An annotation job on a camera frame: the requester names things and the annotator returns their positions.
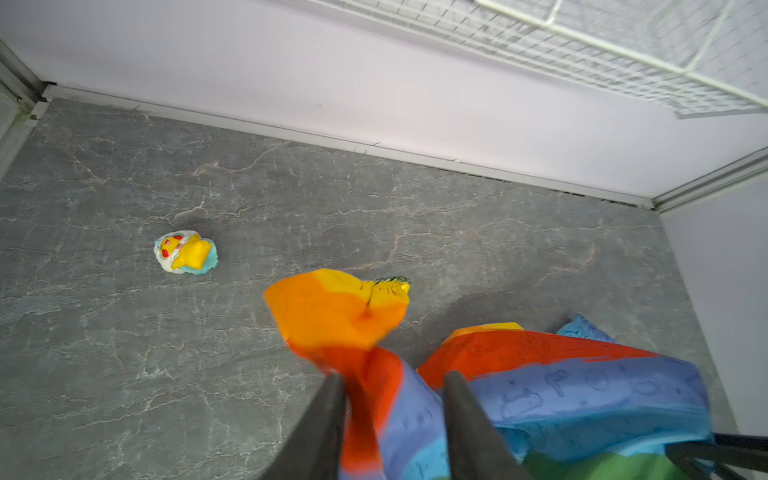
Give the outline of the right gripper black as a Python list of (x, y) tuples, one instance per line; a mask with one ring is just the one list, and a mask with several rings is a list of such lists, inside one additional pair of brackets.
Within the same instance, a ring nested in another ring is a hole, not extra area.
[(766, 473), (767, 438), (716, 433), (709, 442), (669, 444), (667, 458), (689, 479), (745, 479), (736, 468)]

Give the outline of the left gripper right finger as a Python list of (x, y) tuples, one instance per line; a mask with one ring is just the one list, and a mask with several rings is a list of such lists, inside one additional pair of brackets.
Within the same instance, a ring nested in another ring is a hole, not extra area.
[(452, 479), (531, 478), (459, 372), (451, 371), (444, 377), (443, 405)]

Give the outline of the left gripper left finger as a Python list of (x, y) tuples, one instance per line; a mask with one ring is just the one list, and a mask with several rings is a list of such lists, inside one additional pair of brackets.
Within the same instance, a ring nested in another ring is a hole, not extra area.
[(325, 378), (260, 479), (338, 479), (345, 414), (345, 381), (341, 375), (334, 373)]

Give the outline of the rainbow striped jacket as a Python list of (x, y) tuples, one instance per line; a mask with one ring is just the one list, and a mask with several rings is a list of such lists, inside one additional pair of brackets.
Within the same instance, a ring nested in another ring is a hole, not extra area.
[(458, 372), (517, 461), (537, 479), (678, 479), (668, 445), (713, 438), (698, 368), (617, 344), (582, 317), (556, 333), (514, 322), (454, 331), (419, 367), (381, 347), (409, 282), (321, 269), (270, 286), (287, 346), (345, 381), (343, 479), (445, 479), (442, 393)]

